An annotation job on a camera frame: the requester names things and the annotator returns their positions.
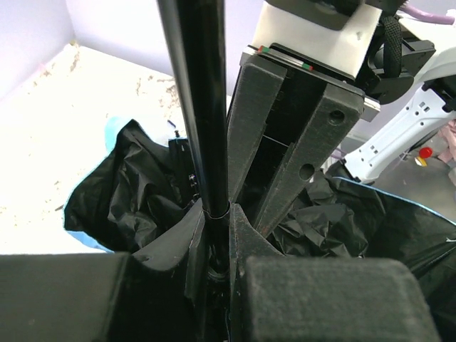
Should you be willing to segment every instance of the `black pole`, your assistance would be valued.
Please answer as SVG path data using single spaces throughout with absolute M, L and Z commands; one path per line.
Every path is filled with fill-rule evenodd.
M 228 259 L 223 0 L 158 0 L 218 269 Z

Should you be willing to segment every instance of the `floor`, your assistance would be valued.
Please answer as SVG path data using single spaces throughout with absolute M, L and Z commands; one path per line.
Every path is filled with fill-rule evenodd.
M 0 113 L 1 254 L 87 251 L 63 231 L 59 208 L 105 156 L 110 117 L 134 115 L 157 136 L 167 119 L 185 129 L 173 78 L 70 44 Z

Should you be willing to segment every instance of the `black trash bag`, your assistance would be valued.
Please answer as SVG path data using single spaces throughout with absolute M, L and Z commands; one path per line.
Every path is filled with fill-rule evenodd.
M 107 249 L 136 252 L 177 224 L 192 203 L 182 200 L 168 147 L 131 120 L 114 150 L 73 191 L 64 227 Z
M 287 255 L 401 261 L 420 282 L 444 341 L 455 336 L 456 226 L 444 217 L 319 173 L 268 240 Z

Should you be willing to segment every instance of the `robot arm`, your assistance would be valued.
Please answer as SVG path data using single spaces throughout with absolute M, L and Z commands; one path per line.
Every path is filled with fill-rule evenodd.
M 402 18 L 400 24 L 421 41 L 432 41 L 435 52 L 413 78 L 412 85 L 422 82 L 426 85 L 417 90 L 388 124 L 343 161 L 348 176 L 359 182 L 374 182 L 395 158 L 456 118 L 453 76 L 456 73 L 456 28 L 408 17 Z

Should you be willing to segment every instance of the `gray surface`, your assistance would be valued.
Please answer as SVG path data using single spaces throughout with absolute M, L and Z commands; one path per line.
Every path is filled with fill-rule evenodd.
M 421 167 L 409 157 L 395 165 L 397 161 L 382 173 L 375 187 L 425 205 L 456 222 L 456 187 L 448 177 L 450 168 L 445 163 L 429 159 L 427 167 Z
M 74 37 L 65 0 L 0 3 L 0 99 Z

